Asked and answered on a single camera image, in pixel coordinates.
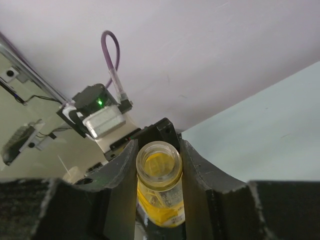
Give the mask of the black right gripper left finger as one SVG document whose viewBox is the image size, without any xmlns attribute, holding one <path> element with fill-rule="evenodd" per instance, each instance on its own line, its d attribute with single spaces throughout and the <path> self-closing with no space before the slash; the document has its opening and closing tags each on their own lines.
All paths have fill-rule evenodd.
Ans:
<svg viewBox="0 0 320 240">
<path fill-rule="evenodd" d="M 60 178 L 0 182 L 3 240 L 132 240 L 135 237 L 138 141 L 70 184 Z"/>
</svg>

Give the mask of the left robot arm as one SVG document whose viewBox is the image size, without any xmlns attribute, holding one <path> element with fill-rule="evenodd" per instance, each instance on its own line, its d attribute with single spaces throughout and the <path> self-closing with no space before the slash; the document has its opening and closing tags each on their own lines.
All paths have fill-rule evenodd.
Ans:
<svg viewBox="0 0 320 240">
<path fill-rule="evenodd" d="M 101 83 L 87 86 L 77 93 L 57 114 L 81 136 L 92 137 L 104 152 L 108 162 L 113 161 L 131 140 L 142 149 L 149 143 L 166 142 L 180 150 L 181 135 L 166 117 L 145 128 L 138 128 L 127 112 L 132 102 L 123 93 L 119 100 Z M 182 186 L 173 190 L 155 192 L 138 183 L 136 222 L 147 240 L 184 240 L 186 225 Z"/>
</svg>

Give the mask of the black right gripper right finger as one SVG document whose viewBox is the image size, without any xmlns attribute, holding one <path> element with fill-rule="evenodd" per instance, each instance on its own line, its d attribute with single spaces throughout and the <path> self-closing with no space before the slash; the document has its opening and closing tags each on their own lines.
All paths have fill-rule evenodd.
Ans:
<svg viewBox="0 0 320 240">
<path fill-rule="evenodd" d="M 240 181 L 180 142 L 189 240 L 317 240 L 317 181 Z"/>
</svg>

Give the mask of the yellow juice bottle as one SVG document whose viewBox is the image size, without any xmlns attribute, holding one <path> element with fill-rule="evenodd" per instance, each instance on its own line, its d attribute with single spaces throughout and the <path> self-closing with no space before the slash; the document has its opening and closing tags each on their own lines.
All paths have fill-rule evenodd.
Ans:
<svg viewBox="0 0 320 240">
<path fill-rule="evenodd" d="M 136 156 L 137 199 L 155 225 L 174 228 L 185 222 L 183 162 L 178 150 L 164 141 L 152 141 Z"/>
</svg>

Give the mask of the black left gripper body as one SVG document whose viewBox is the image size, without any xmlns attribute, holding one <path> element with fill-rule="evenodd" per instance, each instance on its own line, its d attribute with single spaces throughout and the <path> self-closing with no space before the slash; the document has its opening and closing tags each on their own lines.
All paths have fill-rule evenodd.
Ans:
<svg viewBox="0 0 320 240">
<path fill-rule="evenodd" d="M 101 207 L 98 231 L 109 240 L 134 239 L 135 224 L 146 227 L 149 240 L 177 240 L 182 235 L 182 159 L 180 139 L 163 118 L 133 135 L 138 148 L 124 148 L 91 177 L 105 183 L 112 174 L 112 191 Z"/>
</svg>

